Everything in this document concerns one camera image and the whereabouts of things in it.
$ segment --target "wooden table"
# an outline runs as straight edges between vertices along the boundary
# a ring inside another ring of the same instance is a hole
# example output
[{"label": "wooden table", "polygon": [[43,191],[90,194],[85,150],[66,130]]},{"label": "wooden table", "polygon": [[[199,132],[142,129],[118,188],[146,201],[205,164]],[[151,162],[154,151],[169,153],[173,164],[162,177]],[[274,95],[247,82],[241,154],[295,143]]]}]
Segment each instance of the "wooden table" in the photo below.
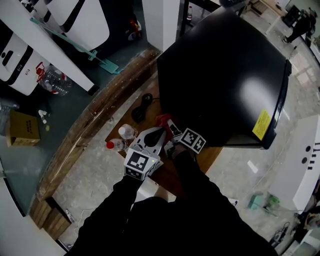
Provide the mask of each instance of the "wooden table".
[{"label": "wooden table", "polygon": [[259,0],[261,3],[263,3],[266,7],[271,9],[275,14],[277,14],[276,19],[274,22],[269,26],[269,28],[266,30],[265,34],[268,35],[272,28],[278,23],[281,17],[285,16],[286,13],[283,10],[280,10],[276,6],[276,2],[274,0]]},{"label": "wooden table", "polygon": [[[113,138],[120,138],[118,133],[118,129],[123,124],[129,124],[132,127],[136,128],[138,132],[142,132],[149,128],[156,126],[156,116],[164,114],[160,107],[160,101],[158,99],[153,100],[152,104],[148,107],[145,113],[145,120],[141,123],[135,123],[131,117],[131,112],[136,107],[140,106],[142,95],[150,93],[154,98],[159,97],[159,86],[158,86],[158,77],[153,78],[147,89],[141,94],[141,96],[133,103],[133,105],[128,109],[128,111],[121,118],[119,123],[115,126],[115,128],[111,131],[109,136],[105,139],[106,142]],[[221,147],[204,147],[200,154],[197,155],[197,162],[199,164],[200,169],[206,173],[210,166],[213,164],[217,156],[219,155]],[[123,157],[126,157],[126,153],[124,151],[119,152]],[[163,161],[163,165],[157,169],[152,176],[150,177],[160,186],[171,192],[177,197],[184,197],[184,193],[179,181],[178,174],[175,170],[174,164],[172,160],[168,159],[162,150],[160,153],[161,160]]]}]

